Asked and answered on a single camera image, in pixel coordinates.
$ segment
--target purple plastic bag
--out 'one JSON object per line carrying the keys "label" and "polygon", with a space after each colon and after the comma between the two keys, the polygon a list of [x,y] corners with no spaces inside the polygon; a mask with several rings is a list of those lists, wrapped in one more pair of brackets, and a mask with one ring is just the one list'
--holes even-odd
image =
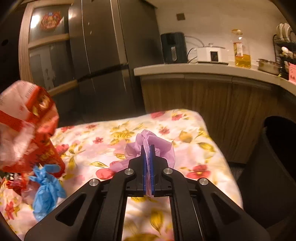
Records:
{"label": "purple plastic bag", "polygon": [[126,148],[124,151],[124,155],[126,157],[125,160],[121,162],[117,162],[110,167],[111,170],[118,172],[125,168],[128,168],[128,163],[130,159],[138,157],[141,155],[141,147],[144,146],[145,154],[146,154],[146,162],[147,162],[147,195],[151,196],[151,185],[150,185],[150,148],[149,146],[154,145],[155,154],[159,157],[165,158],[168,162],[168,166],[170,168],[174,168],[175,165],[175,153],[174,147],[171,142],[168,142],[160,137],[157,137],[153,132],[148,130],[143,130],[141,133],[137,134],[136,141],[133,143],[126,144]]}

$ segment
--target plastic wrapper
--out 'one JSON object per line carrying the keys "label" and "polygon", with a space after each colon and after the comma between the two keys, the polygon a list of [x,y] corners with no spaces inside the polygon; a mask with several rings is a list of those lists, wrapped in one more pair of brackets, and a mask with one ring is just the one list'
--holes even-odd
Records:
{"label": "plastic wrapper", "polygon": [[11,180],[6,183],[8,189],[13,189],[18,195],[21,195],[22,190],[27,188],[27,179],[23,175],[15,173]]}
{"label": "plastic wrapper", "polygon": [[22,201],[26,204],[32,205],[39,187],[39,183],[29,180],[26,189],[21,191]]}
{"label": "plastic wrapper", "polygon": [[130,159],[138,157],[141,155],[141,147],[144,146],[145,154],[146,154],[146,162],[147,162],[147,195],[151,196],[150,190],[150,146],[154,145],[155,154],[159,157],[165,158],[168,162],[168,166],[170,168],[174,168],[176,159],[174,153],[174,147],[171,142],[168,142],[160,137],[157,137],[153,132],[148,130],[143,130],[140,134],[137,134],[136,141],[132,143],[126,144],[126,148],[124,151],[124,155],[126,157],[125,160],[121,162],[117,162],[110,166],[110,169],[118,172],[125,168],[128,168],[128,163]]}
{"label": "plastic wrapper", "polygon": [[37,221],[42,220],[57,205],[57,199],[66,198],[65,190],[62,188],[58,179],[49,173],[57,173],[60,171],[58,165],[44,165],[39,169],[34,167],[36,176],[29,176],[33,182],[40,184],[33,202],[33,214]]}
{"label": "plastic wrapper", "polygon": [[59,116],[42,87],[19,80],[0,95],[0,169],[31,172],[36,164],[65,164],[50,141]]}

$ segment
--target white slow cooker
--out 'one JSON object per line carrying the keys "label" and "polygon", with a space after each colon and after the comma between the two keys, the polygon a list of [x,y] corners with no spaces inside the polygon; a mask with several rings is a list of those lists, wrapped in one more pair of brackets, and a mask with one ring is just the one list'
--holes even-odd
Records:
{"label": "white slow cooker", "polygon": [[213,43],[198,47],[197,61],[199,63],[228,64],[227,50],[224,47],[213,46]]}

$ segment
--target cooking oil bottle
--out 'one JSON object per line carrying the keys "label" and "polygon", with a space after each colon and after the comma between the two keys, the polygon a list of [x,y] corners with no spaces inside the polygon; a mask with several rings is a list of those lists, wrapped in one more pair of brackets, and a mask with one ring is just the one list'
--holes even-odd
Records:
{"label": "cooking oil bottle", "polygon": [[247,39],[239,29],[233,29],[231,33],[235,65],[238,67],[251,68],[251,55]]}

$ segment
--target blue plastic glove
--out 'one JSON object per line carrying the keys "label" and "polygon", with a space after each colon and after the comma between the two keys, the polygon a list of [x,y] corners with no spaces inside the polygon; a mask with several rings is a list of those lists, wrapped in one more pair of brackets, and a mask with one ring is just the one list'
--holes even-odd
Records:
{"label": "blue plastic glove", "polygon": [[42,169],[35,166],[33,171],[36,177],[29,176],[31,181],[40,184],[33,202],[33,214],[37,221],[42,220],[56,207],[58,197],[66,198],[65,190],[59,180],[48,173],[56,173],[60,169],[59,165],[55,164],[44,165]]}

